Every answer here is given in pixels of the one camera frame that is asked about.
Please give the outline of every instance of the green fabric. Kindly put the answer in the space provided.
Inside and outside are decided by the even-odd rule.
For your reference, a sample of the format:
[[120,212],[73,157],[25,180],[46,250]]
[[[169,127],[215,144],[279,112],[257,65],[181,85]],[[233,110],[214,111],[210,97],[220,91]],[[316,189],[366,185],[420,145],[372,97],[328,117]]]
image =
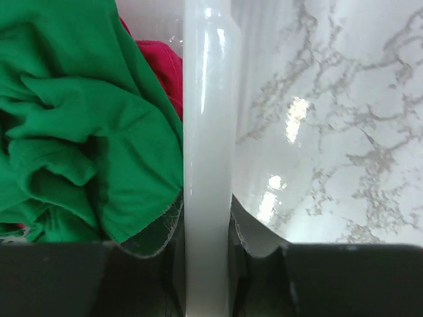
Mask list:
[[182,124],[114,0],[1,1],[0,135],[3,236],[123,242],[182,188]]
[[184,191],[181,190],[166,213],[152,222],[140,233],[121,244],[127,252],[141,258],[160,253],[184,224]]

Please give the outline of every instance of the white marble surface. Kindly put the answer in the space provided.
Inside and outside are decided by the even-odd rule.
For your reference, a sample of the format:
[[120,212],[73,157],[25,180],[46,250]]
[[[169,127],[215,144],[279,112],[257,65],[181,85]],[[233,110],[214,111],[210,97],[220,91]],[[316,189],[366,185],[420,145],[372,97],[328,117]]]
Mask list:
[[233,0],[233,15],[246,209],[293,242],[423,246],[423,3]]

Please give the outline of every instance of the white cylinder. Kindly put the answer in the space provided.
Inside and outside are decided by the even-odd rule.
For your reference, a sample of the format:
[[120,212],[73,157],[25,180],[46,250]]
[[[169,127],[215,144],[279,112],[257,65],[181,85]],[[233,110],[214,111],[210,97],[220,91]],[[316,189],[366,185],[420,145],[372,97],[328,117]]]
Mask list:
[[185,0],[187,317],[229,317],[227,244],[240,37],[230,1]]

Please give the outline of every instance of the red cloth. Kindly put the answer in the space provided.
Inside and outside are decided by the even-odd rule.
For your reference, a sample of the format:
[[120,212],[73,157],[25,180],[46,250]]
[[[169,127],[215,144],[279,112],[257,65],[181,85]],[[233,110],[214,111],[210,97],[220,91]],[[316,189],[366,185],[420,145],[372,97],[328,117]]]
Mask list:
[[[122,19],[120,22],[131,35],[126,23]],[[165,43],[145,40],[135,42],[182,120],[182,58]]]

